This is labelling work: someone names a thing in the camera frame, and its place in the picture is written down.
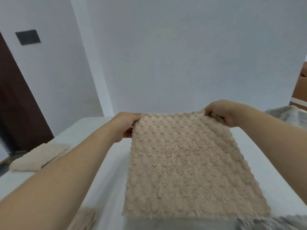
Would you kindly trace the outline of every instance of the table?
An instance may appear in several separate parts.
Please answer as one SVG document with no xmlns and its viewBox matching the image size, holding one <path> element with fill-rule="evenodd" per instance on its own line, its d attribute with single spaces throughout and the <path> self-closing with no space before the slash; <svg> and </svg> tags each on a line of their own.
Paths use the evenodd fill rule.
<svg viewBox="0 0 307 230">
<path fill-rule="evenodd" d="M 52 141 L 78 145 L 97 128 L 109 121 L 107 117 L 83 118 Z M 239 128 L 231 129 L 255 179 L 263 191 L 272 214 L 307 214 L 307 206 L 281 177 L 251 139 Z M 115 143 L 105 157 L 82 206 L 101 210 L 94 229 L 234 229 L 233 222 L 224 220 L 127 220 L 121 216 L 129 165 L 131 139 Z M 7 172 L 0 177 L 0 200 L 12 192 L 33 172 Z"/>
</svg>

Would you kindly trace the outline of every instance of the beige towel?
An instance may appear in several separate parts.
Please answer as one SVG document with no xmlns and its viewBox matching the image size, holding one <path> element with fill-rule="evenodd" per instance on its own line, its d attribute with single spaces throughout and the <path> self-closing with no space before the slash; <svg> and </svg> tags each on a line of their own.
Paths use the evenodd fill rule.
<svg viewBox="0 0 307 230">
<path fill-rule="evenodd" d="M 81 208 L 67 230 L 90 230 L 97 219 L 96 209 Z"/>
<path fill-rule="evenodd" d="M 10 165 L 11 171 L 38 171 L 48 163 L 64 155 L 67 144 L 43 143 L 32 151 L 16 159 Z"/>
<path fill-rule="evenodd" d="M 227 126 L 203 111 L 141 116 L 132 132 L 123 215 L 270 216 Z"/>
</svg>

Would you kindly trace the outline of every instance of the hand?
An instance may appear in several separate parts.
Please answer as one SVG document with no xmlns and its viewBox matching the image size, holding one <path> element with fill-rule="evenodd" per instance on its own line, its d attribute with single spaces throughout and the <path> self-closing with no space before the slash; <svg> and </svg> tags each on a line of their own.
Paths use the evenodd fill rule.
<svg viewBox="0 0 307 230">
<path fill-rule="evenodd" d="M 140 120 L 141 115 L 131 112 L 120 112 L 108 123 L 115 132 L 115 142 L 120 142 L 123 138 L 131 138 L 133 124 Z"/>
<path fill-rule="evenodd" d="M 205 116 L 218 115 L 228 127 L 237 127 L 236 113 L 240 112 L 243 106 L 244 104 L 228 100 L 215 101 L 205 108 Z"/>
</svg>

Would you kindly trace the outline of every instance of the dark brown door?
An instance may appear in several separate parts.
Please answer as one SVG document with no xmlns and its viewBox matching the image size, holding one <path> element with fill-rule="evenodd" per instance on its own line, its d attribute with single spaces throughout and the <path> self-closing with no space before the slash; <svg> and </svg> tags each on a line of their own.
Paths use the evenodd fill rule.
<svg viewBox="0 0 307 230">
<path fill-rule="evenodd" d="M 1 33 L 0 123 L 14 150 L 29 151 L 54 138 Z"/>
</svg>

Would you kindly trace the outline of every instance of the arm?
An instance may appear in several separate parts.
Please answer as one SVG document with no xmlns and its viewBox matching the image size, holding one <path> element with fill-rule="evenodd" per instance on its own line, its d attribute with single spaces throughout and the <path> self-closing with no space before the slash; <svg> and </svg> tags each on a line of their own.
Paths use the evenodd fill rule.
<svg viewBox="0 0 307 230">
<path fill-rule="evenodd" d="M 106 153 L 131 135 L 140 115 L 119 113 L 73 150 L 37 172 L 0 202 L 3 229 L 66 230 Z"/>
<path fill-rule="evenodd" d="M 205 108 L 229 127 L 240 127 L 307 204 L 307 131 L 248 105 L 220 100 Z"/>
</svg>

